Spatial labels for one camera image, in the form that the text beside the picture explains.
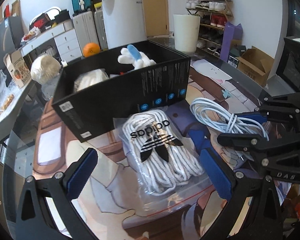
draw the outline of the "drawer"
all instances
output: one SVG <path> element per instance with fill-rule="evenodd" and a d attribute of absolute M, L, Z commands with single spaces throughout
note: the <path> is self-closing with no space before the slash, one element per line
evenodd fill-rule
<path fill-rule="evenodd" d="M 72 41 L 74 39 L 77 40 L 77 35 L 75 34 L 75 30 L 72 29 L 70 31 L 62 33 L 61 35 L 55 37 L 54 41 L 56 42 L 57 46 L 60 46 L 62 44 L 65 44 L 66 42 Z"/>
<path fill-rule="evenodd" d="M 46 30 L 44 33 L 41 33 L 39 36 L 35 37 L 33 40 L 29 41 L 26 46 L 24 46 L 20 51 L 21 55 L 24 57 L 29 54 L 31 51 L 44 44 L 45 42 L 53 39 L 54 37 L 60 35 L 65 31 L 63 24 L 59 24 L 54 28 Z"/>
<path fill-rule="evenodd" d="M 72 51 L 72 50 L 75 50 L 77 48 L 80 49 L 80 46 L 79 46 L 79 42 L 77 39 L 74 39 L 72 41 L 68 41 L 62 45 L 57 45 L 57 48 L 58 48 L 58 51 L 59 51 L 59 54 L 60 55 L 63 55 L 69 51 Z"/>
<path fill-rule="evenodd" d="M 66 62 L 70 62 L 76 58 L 82 57 L 81 49 L 77 48 L 75 50 L 69 51 L 63 55 L 61 55 L 61 59 Z"/>

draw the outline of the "shoe rack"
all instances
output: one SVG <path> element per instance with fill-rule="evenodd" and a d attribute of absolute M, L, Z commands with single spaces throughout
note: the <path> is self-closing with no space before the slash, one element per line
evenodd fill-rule
<path fill-rule="evenodd" d="M 229 21 L 229 17 L 233 17 L 233 13 L 232 13 L 232 10 L 231 10 L 231 7 L 229 6 L 229 3 L 232 3 L 231 0 L 200 0 L 200 1 L 204 1 L 204 2 L 224 2 L 226 4 L 226 12 L 222 13 L 222 12 L 218 12 L 218 11 L 210 11 L 210 10 L 206 10 L 206 9 L 186 9 L 188 11 L 188 13 L 190 15 L 197 15 L 198 12 L 203 12 L 205 15 L 206 13 L 208 14 L 217 14 L 217 15 L 224 15 L 227 19 L 227 21 Z M 224 28 L 220 28 L 220 27 L 217 27 L 217 26 L 213 26 L 213 25 L 208 25 L 208 24 L 203 24 L 203 23 L 200 23 L 200 26 L 204 26 L 204 27 L 207 27 L 207 28 L 210 28 L 210 29 L 215 29 L 215 30 L 218 30 L 218 31 L 224 31 Z M 198 38 L 199 40 L 203 40 L 203 41 L 206 41 L 206 42 L 209 42 L 211 44 L 214 44 L 218 47 L 221 47 L 222 44 L 219 44 L 219 43 L 216 43 L 214 41 L 210 41 L 208 39 L 204 39 L 202 37 L 199 37 Z M 215 53 L 213 53 L 212 51 L 208 50 L 207 48 L 203 48 L 201 49 L 217 58 L 219 58 L 219 56 L 215 55 Z"/>

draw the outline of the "gray refrigerator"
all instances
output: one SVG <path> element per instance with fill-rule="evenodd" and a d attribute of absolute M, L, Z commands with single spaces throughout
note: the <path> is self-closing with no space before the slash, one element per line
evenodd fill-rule
<path fill-rule="evenodd" d="M 20 42 L 24 35 L 20 16 L 10 16 L 0 23 L 0 69 L 7 75 L 7 83 L 11 76 L 3 62 L 3 57 L 20 48 Z"/>

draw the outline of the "white cylindrical appliance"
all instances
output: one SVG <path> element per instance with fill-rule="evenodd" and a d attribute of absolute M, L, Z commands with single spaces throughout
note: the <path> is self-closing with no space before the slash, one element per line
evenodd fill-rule
<path fill-rule="evenodd" d="M 200 17 L 194 15 L 173 15 L 174 44 L 176 50 L 193 53 L 197 49 Z"/>
<path fill-rule="evenodd" d="M 102 10 L 109 49 L 147 39 L 142 0 L 102 0 Z"/>

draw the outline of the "shoelace bundle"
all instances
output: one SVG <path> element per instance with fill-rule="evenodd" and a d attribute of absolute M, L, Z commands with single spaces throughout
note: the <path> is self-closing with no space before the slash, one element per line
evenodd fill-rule
<path fill-rule="evenodd" d="M 230 114 L 226 109 L 210 99 L 196 98 L 191 103 L 190 110 L 199 122 L 221 133 L 258 134 L 258 132 L 260 132 L 264 138 L 269 140 L 268 134 L 260 123 L 250 118 L 238 117 L 235 114 Z M 224 123 L 211 120 L 207 111 L 216 112 L 219 116 L 223 117 L 226 122 Z"/>
<path fill-rule="evenodd" d="M 187 184 L 191 176 L 204 173 L 199 161 L 171 130 L 170 121 L 163 111 L 155 109 L 134 114 L 122 130 L 139 165 L 144 183 L 153 195 L 164 195 L 176 186 Z M 161 157 L 165 149 L 169 156 L 168 162 Z"/>

